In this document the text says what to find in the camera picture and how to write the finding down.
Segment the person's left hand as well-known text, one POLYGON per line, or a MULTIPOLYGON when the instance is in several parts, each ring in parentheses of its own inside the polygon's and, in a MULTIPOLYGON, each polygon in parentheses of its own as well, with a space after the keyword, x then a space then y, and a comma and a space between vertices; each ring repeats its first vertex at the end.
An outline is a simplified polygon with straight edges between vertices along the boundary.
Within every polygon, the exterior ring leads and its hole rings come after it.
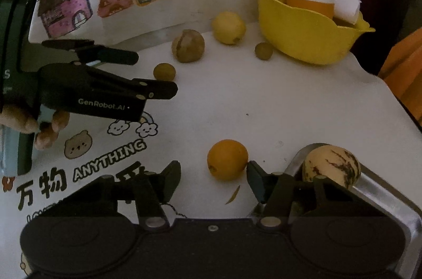
POLYGON ((24 134, 36 134, 34 146, 37 150, 46 150, 53 146, 59 133, 68 126, 70 114, 65 111, 56 111, 51 122, 42 125, 27 117, 19 108, 4 106, 1 112, 1 125, 10 127, 24 134))

